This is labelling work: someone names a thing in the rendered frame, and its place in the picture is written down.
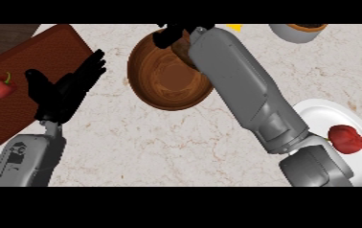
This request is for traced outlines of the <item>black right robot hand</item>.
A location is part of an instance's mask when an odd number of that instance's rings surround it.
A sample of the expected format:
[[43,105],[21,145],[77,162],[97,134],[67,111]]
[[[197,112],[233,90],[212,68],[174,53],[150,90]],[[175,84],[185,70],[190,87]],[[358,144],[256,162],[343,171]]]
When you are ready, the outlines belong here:
[[166,29],[160,33],[153,34],[154,45],[160,49],[166,49],[182,38],[182,33],[188,32],[190,34],[193,34],[193,32],[196,31],[199,27],[209,30],[215,27],[215,24],[210,24],[210,23],[199,23],[199,24],[168,23]]

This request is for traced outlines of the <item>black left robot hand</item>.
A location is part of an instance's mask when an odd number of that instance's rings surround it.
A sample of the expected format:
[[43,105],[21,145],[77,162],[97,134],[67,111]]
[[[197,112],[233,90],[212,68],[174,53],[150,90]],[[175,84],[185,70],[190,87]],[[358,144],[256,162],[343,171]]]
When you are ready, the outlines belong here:
[[29,97],[39,105],[35,118],[64,125],[73,118],[86,93],[107,72],[104,51],[98,50],[85,60],[75,73],[69,73],[57,83],[49,81],[38,69],[24,73],[29,82]]

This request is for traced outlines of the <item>brown wooden bowl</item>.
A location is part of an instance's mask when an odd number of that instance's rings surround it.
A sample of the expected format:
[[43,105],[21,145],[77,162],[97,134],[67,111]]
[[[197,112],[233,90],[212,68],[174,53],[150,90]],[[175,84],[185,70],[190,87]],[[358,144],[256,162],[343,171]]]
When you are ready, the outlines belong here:
[[215,87],[181,60],[172,48],[160,49],[148,34],[128,60],[128,78],[140,99],[157,109],[176,111],[197,105]]

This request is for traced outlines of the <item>white plate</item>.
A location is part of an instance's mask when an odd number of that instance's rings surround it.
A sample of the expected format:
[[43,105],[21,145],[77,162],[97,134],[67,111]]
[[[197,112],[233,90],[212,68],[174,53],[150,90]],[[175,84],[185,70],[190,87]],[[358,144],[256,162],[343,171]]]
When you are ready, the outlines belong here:
[[[329,137],[333,125],[352,126],[362,136],[362,119],[340,104],[323,99],[308,99],[295,105],[295,110],[309,125],[311,132],[321,137]],[[340,153],[340,156],[354,171],[352,185],[362,187],[362,149],[352,154]]]

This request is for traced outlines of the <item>brown wooden cutting board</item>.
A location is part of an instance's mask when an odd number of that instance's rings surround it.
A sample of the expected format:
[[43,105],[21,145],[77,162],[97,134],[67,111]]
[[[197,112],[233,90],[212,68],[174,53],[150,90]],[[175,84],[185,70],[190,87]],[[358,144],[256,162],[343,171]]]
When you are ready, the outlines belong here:
[[17,86],[15,92],[0,99],[0,145],[33,124],[39,103],[55,98],[51,85],[80,68],[94,54],[70,24],[58,24],[0,55],[0,78]]

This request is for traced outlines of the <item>red bell pepper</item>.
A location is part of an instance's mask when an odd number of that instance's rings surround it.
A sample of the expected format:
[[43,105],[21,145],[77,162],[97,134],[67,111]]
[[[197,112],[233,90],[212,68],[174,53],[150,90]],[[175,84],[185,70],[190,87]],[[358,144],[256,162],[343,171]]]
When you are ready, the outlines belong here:
[[0,99],[8,98],[17,91],[17,84],[12,81],[12,73],[8,72],[7,77],[0,77]]

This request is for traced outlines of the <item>dark brown wooden surface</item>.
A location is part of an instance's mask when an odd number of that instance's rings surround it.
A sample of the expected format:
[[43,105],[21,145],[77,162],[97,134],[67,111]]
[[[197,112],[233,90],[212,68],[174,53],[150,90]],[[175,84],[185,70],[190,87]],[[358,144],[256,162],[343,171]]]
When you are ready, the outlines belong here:
[[0,54],[32,38],[39,24],[0,24]]

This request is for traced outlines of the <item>grey pot with brown filling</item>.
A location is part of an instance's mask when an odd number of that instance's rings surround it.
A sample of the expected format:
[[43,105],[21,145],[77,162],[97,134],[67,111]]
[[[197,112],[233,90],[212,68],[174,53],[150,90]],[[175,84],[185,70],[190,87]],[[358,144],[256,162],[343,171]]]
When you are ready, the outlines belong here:
[[271,24],[277,36],[292,43],[308,43],[314,41],[327,24]]

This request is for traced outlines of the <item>red apple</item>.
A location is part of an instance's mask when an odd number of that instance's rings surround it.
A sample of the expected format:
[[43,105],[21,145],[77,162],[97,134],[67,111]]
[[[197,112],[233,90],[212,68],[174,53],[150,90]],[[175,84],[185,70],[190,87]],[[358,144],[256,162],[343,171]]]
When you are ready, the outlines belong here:
[[349,125],[335,125],[329,130],[329,139],[343,154],[352,154],[362,149],[362,136]]

